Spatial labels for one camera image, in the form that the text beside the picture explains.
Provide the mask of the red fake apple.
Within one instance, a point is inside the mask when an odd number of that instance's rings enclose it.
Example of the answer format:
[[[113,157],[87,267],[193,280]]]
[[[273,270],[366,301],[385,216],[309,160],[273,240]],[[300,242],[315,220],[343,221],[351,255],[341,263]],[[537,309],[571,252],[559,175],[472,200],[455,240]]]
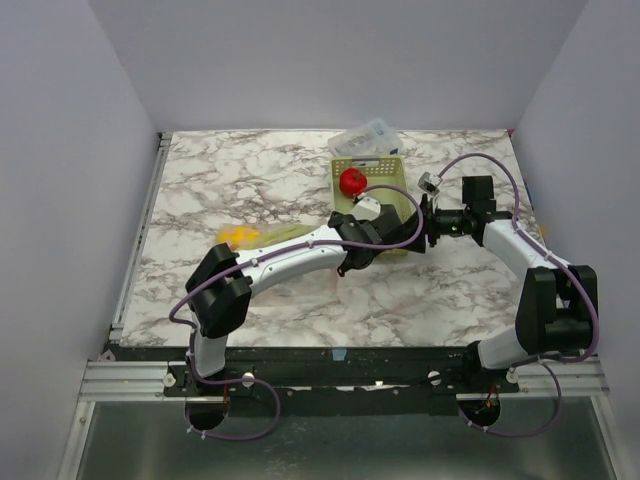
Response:
[[[339,176],[339,190],[349,198],[360,195],[368,185],[366,176],[357,168],[348,168]]]

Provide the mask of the clear zip top bag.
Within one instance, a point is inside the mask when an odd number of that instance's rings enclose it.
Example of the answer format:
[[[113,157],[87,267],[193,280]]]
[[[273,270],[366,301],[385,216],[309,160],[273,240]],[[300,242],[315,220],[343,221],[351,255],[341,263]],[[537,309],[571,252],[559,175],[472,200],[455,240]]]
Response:
[[[295,223],[224,224],[216,235],[216,244],[227,243],[232,251],[250,250],[296,239],[316,230],[318,225]],[[338,297],[338,276],[334,269],[314,271],[279,283],[261,293],[258,306],[285,305],[299,298],[304,304],[322,303]]]

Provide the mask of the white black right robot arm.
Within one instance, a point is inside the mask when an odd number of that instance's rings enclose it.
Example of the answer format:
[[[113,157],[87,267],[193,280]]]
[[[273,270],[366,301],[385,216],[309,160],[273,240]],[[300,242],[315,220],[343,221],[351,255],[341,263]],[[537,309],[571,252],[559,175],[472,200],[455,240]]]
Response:
[[[442,236],[469,236],[522,281],[514,324],[469,347],[472,360],[459,370],[462,384],[480,392],[494,383],[496,370],[537,358],[573,360],[587,351],[596,339],[595,271],[555,257],[511,212],[498,210],[492,177],[463,178],[459,210],[436,206],[441,183],[429,173],[419,180],[428,244],[435,246]]]

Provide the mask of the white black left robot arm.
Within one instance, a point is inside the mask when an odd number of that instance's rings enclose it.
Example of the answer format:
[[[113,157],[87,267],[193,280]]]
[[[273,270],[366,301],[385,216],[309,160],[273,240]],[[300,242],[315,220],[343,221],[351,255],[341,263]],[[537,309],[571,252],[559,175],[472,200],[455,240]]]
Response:
[[[334,211],[326,224],[273,245],[238,251],[226,244],[212,247],[185,285],[196,322],[188,384],[201,395],[220,387],[228,336],[245,322],[253,298],[314,271],[362,270],[385,250],[423,242],[423,223],[420,209],[403,221],[393,205],[382,204],[376,217]]]

